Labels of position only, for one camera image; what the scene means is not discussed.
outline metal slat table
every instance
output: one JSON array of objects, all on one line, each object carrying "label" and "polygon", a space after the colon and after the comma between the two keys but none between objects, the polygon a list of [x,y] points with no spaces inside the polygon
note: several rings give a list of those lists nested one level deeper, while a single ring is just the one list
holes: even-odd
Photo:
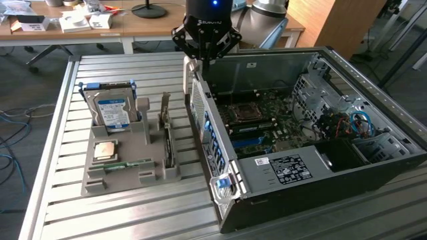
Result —
[{"label": "metal slat table", "polygon": [[[70,61],[20,240],[371,240],[403,239],[427,228],[423,164],[375,192],[221,234],[185,106],[183,58],[182,53],[173,52],[83,56]],[[183,179],[82,197],[91,113],[76,84],[130,79],[137,82],[138,96],[150,98],[151,117],[161,111],[162,92],[171,92],[170,112]]]}]

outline cable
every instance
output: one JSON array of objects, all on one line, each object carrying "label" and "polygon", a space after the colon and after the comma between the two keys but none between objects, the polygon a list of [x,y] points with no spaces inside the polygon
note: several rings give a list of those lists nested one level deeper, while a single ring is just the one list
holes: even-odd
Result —
[{"label": "cable", "polygon": [[[11,155],[7,154],[0,154],[0,157],[4,157],[7,159],[10,159],[10,161],[14,161],[14,166],[18,169],[18,173],[20,176],[20,182],[22,182],[22,193],[26,194],[27,192],[27,186],[26,186],[26,180],[24,180],[24,174],[23,174],[23,170],[22,170],[22,166],[19,161],[15,159],[15,157],[12,157]],[[0,214],[3,214],[6,211],[8,211],[8,209],[15,206],[19,203],[19,201],[14,201],[14,203],[11,204],[11,206],[8,208],[4,208],[3,210],[0,210]]]},{"label": "cable", "polygon": [[366,44],[367,44],[367,51],[371,52],[371,47],[370,47],[370,33],[371,33],[371,28],[367,29],[367,41],[366,41]]},{"label": "cable", "polygon": [[117,12],[117,11],[126,11],[126,10],[127,9],[125,9],[125,8],[118,8],[118,9],[107,10],[106,12],[113,13],[113,12]]},{"label": "cable", "polygon": [[414,65],[414,64],[409,65],[407,68],[403,70],[403,72],[399,74],[399,76],[397,76],[397,77],[394,78],[394,80],[391,80],[391,81],[387,83],[389,87],[398,81],[399,78],[402,78],[402,76],[403,76],[403,75],[407,73],[407,71],[413,68],[413,65]]},{"label": "cable", "polygon": [[[12,164],[12,170],[11,170],[10,175],[8,175],[8,176],[6,177],[6,179],[0,182],[0,185],[2,185],[2,184],[4,184],[4,183],[10,180],[11,176],[12,176],[12,174],[14,174],[14,172],[15,172],[15,168],[19,167],[20,173],[23,173],[23,170],[22,170],[20,162],[19,162],[16,156],[15,156],[15,153],[14,153],[11,147],[8,146],[6,140],[3,139],[3,137],[0,137],[0,142],[4,144],[4,147],[6,147],[7,151],[8,151],[8,156],[11,156],[12,159],[11,159],[8,156],[3,156],[3,157],[6,157],[6,158],[8,158],[10,160],[15,161],[15,164]],[[22,180],[23,180],[23,182],[24,182],[26,188],[30,189],[28,184],[27,184],[27,181],[26,181],[26,178],[24,178],[24,175],[22,175]]]},{"label": "cable", "polygon": [[[311,125],[311,129],[313,129],[313,131],[317,132],[315,126],[319,128],[318,124],[314,123],[314,124]],[[315,140],[315,141],[318,140],[318,134],[314,135],[314,140]]]},{"label": "cable", "polygon": [[[30,117],[28,114],[31,112],[36,111],[38,109],[42,109],[42,108],[46,108],[46,107],[51,107],[51,106],[56,106],[56,104],[55,103],[50,103],[50,104],[42,104],[42,105],[31,107],[31,108],[14,108],[14,109],[10,109],[7,111],[0,110],[0,115],[4,114],[10,118],[11,117],[18,117],[18,116],[22,116],[22,115],[26,115],[27,117]],[[7,114],[7,112],[16,111],[16,110],[24,110],[24,112],[20,113],[20,114],[15,114],[15,115]],[[32,118],[44,118],[44,117],[48,117],[51,115],[54,115],[54,112],[50,113],[50,114],[44,114],[44,115],[38,115],[38,116],[34,115]]]},{"label": "cable", "polygon": [[307,126],[303,126],[303,125],[301,125],[301,128],[302,129],[307,129],[309,131],[311,131],[311,132],[314,132],[314,140],[317,141],[318,140],[318,135],[319,135],[319,137],[321,137],[321,132],[318,132],[317,130],[314,130],[314,129],[311,129],[310,127],[307,127]]},{"label": "cable", "polygon": [[4,209],[3,214],[24,214],[27,209]]},{"label": "cable", "polygon": [[371,71],[371,73],[374,74],[375,78],[378,81],[381,81],[381,77],[378,76],[378,74],[375,73],[375,70],[373,69],[371,65],[369,65],[365,61],[355,61],[355,60],[350,60],[350,63],[353,64],[363,64],[367,66],[369,70]]},{"label": "cable", "polygon": [[[32,113],[30,112],[30,117],[28,117],[28,120],[27,120],[27,124],[30,125],[30,122],[32,120]],[[24,125],[4,141],[7,142],[11,138],[14,138],[26,128],[27,126]]]},{"label": "cable", "polygon": [[[417,17],[417,19],[414,20],[414,24],[415,24],[415,22],[419,20],[419,18],[423,16],[425,11],[419,14],[419,16]],[[413,14],[413,16],[410,17],[410,19],[414,18],[415,14],[417,14],[418,12],[419,12],[419,10]],[[395,42],[398,42],[405,36],[406,36],[406,35],[402,35],[401,38],[398,38],[398,39],[395,40]]]},{"label": "cable", "polygon": [[337,125],[337,132],[335,132],[335,138],[339,137],[339,130],[341,130],[341,125],[342,125],[342,121],[345,120],[346,118],[342,117],[338,121],[338,125]]},{"label": "cable", "polygon": [[2,57],[8,56],[10,54],[12,54],[12,53],[14,53],[14,50],[15,50],[15,46],[12,47],[12,50],[11,50],[10,52],[7,52],[4,55],[0,55],[0,56],[2,56]]},{"label": "cable", "polygon": [[173,4],[173,5],[178,5],[178,6],[183,6],[183,7],[186,7],[186,5],[179,4],[179,3],[173,3],[173,2],[158,2],[158,3],[154,3],[154,4],[155,4],[155,5]]},{"label": "cable", "polygon": [[145,41],[145,42],[135,41],[134,43],[146,45],[147,43],[150,43],[150,41]]},{"label": "cable", "polygon": [[355,119],[355,115],[363,115],[366,120],[367,120],[367,132],[370,133],[370,136],[374,137],[375,136],[375,127],[371,123],[371,118],[369,116],[369,114],[365,112],[365,111],[355,111],[350,114],[350,124],[351,124],[351,128],[353,130],[359,133],[359,129],[358,129],[358,126],[357,126],[357,122],[359,121],[359,119]]},{"label": "cable", "polygon": [[398,27],[397,27],[397,30],[394,31],[394,33],[393,33],[393,35],[391,35],[391,37],[389,38],[389,40],[382,44],[382,46],[381,46],[381,48],[379,48],[379,53],[382,53],[383,52],[383,48],[385,48],[385,46],[387,45],[387,43],[394,39],[394,37],[395,37],[395,35],[397,35],[397,33],[399,32],[399,31],[402,31],[403,29],[401,29],[401,27],[402,27],[402,25],[407,22],[409,20],[405,20],[403,22],[401,22],[401,24],[398,25]]},{"label": "cable", "polygon": [[[418,12],[414,12],[413,16],[411,16],[409,19],[413,19],[413,17],[415,16],[417,13],[418,13]],[[387,45],[387,43],[394,39],[397,33],[402,30],[402,29],[401,29],[401,26],[402,26],[406,22],[409,22],[409,20],[405,20],[403,22],[401,22],[401,24],[399,24],[399,26],[397,27],[397,30],[395,30],[395,32],[393,33],[391,37],[389,38],[389,40],[387,40],[387,41],[383,43],[383,45],[381,46],[379,52],[382,52],[383,47],[385,47],[385,46]]]},{"label": "cable", "polygon": [[286,81],[283,81],[282,79],[278,79],[278,80],[275,80],[274,82],[273,82],[273,87],[277,85],[277,83],[283,83],[283,85],[285,85],[285,87],[286,88],[293,88],[294,86],[291,86],[290,84],[287,84],[287,82]]},{"label": "cable", "polygon": [[159,41],[158,46],[155,47],[154,51],[158,50],[159,46],[161,46],[162,41]]},{"label": "cable", "polygon": [[297,96],[295,96],[295,94],[293,94],[293,112],[291,112],[291,114],[293,114],[294,121],[295,121],[295,122],[299,122],[299,121],[297,120],[297,117],[295,117],[295,114],[294,114],[295,102],[297,102]]},{"label": "cable", "polygon": [[23,135],[15,142],[7,144],[7,143],[6,143],[7,141],[4,141],[4,146],[0,146],[0,149],[4,149],[6,146],[10,147],[10,146],[18,144],[18,143],[28,136],[28,134],[30,134],[30,132],[31,132],[31,130],[32,130],[32,127],[31,127],[31,125],[30,125],[28,123],[20,122],[20,121],[8,120],[8,119],[4,118],[2,115],[0,115],[0,119],[3,119],[4,121],[7,121],[8,123],[12,123],[12,124],[23,124],[23,125],[27,127],[27,131],[26,131],[24,135]]},{"label": "cable", "polygon": [[298,122],[307,122],[307,121],[310,121],[310,118],[309,118],[309,117],[305,117],[305,118],[302,118],[302,119],[298,120]]}]

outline sticker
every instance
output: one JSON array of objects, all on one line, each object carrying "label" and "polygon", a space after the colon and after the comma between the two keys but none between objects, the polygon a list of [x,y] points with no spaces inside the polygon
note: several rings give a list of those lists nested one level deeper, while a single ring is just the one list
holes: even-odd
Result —
[{"label": "sticker", "polygon": [[259,165],[269,164],[269,163],[270,163],[269,157],[257,158],[257,159],[255,159],[255,163],[257,163],[258,166],[259,166]]},{"label": "sticker", "polygon": [[250,63],[246,65],[246,68],[247,68],[247,69],[257,68],[257,62],[250,62]]},{"label": "sticker", "polygon": [[239,130],[239,133],[247,132],[247,131],[253,131],[253,130],[257,130],[257,129],[259,129],[258,126],[255,126],[255,127],[249,127],[249,128],[243,128],[243,129]]},{"label": "sticker", "polygon": [[270,123],[261,124],[258,127],[263,129],[263,128],[271,127],[273,125],[274,124],[270,122]]},{"label": "sticker", "polygon": [[98,101],[98,106],[107,127],[113,129],[125,128],[130,125],[130,115],[123,109],[127,105],[125,99]]},{"label": "sticker", "polygon": [[121,33],[102,33],[101,34],[103,37],[107,37],[107,36],[121,36]]},{"label": "sticker", "polygon": [[270,164],[283,185],[314,177],[298,154],[273,159]]}]

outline white box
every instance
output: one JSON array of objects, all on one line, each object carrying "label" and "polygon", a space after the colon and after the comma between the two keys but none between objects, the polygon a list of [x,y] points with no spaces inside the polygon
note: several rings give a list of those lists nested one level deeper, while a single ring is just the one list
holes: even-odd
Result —
[{"label": "white box", "polygon": [[18,16],[18,21],[20,23],[20,28],[26,32],[32,31],[47,31],[50,26],[50,18],[46,16]]},{"label": "white box", "polygon": [[91,30],[88,20],[84,16],[63,16],[59,18],[59,24],[63,33]]},{"label": "white box", "polygon": [[113,27],[113,15],[111,14],[99,14],[93,15],[88,20],[88,24],[94,29],[110,29]]}]

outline black lamp base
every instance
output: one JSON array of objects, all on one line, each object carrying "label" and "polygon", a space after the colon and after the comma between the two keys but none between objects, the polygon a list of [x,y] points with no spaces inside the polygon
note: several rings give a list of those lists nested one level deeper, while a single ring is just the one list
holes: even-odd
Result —
[{"label": "black lamp base", "polygon": [[157,19],[162,18],[167,14],[167,10],[158,5],[150,4],[150,8],[147,8],[146,4],[137,5],[131,9],[133,13],[145,19]]}]

